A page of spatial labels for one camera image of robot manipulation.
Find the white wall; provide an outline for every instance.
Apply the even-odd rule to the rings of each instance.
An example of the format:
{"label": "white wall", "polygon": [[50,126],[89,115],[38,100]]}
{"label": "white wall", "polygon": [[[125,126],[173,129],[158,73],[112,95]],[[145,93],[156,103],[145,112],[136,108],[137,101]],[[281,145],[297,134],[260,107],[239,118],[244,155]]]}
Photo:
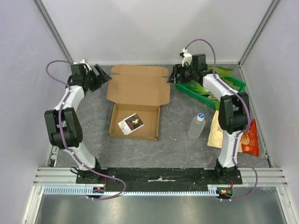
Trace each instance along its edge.
{"label": "white wall", "polygon": [[[37,167],[49,153],[43,113],[64,91],[45,66],[64,58],[33,1],[4,1],[0,15],[0,223],[19,224]],[[69,75],[62,64],[50,71]]]}
{"label": "white wall", "polygon": [[[75,61],[173,64],[195,38],[238,62],[271,0],[43,0]],[[212,53],[204,43],[191,53]]]}
{"label": "white wall", "polygon": [[271,160],[299,209],[299,2],[284,0],[243,67]]}

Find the red chip bag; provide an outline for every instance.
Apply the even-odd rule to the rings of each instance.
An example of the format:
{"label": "red chip bag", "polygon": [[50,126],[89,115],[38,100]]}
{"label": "red chip bag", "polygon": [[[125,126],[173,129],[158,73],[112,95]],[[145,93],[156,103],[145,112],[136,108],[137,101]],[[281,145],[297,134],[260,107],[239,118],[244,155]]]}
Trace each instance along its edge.
{"label": "red chip bag", "polygon": [[259,156],[260,150],[257,140],[256,120],[253,119],[250,124],[250,129],[241,137],[242,152],[251,155]]}

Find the card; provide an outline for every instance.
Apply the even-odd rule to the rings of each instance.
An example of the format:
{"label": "card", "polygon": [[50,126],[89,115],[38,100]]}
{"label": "card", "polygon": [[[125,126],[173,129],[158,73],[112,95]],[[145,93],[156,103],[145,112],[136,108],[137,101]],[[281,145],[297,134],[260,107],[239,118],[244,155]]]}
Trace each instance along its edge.
{"label": "card", "polygon": [[118,126],[125,135],[128,135],[133,131],[136,131],[138,128],[144,126],[144,123],[142,122],[140,117],[136,113],[134,113],[131,116],[119,122]]}

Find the box lid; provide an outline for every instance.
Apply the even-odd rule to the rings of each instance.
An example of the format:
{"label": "box lid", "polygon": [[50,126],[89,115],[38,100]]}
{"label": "box lid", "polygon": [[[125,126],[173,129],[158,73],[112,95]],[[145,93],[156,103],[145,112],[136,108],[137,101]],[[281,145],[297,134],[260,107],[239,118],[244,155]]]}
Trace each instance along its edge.
{"label": "box lid", "polygon": [[111,69],[107,99],[120,104],[160,106],[169,103],[168,69],[118,64]]}

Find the cardboard box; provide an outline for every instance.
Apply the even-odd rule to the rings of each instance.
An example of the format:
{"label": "cardboard box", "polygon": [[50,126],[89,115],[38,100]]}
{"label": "cardboard box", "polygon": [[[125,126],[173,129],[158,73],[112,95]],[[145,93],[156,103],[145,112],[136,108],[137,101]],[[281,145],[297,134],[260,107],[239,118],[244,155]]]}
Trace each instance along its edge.
{"label": "cardboard box", "polygon": [[[158,140],[160,106],[170,100],[168,69],[118,64],[111,69],[107,99],[115,102],[109,135],[112,138]],[[118,122],[137,113],[144,126],[124,135]]]}

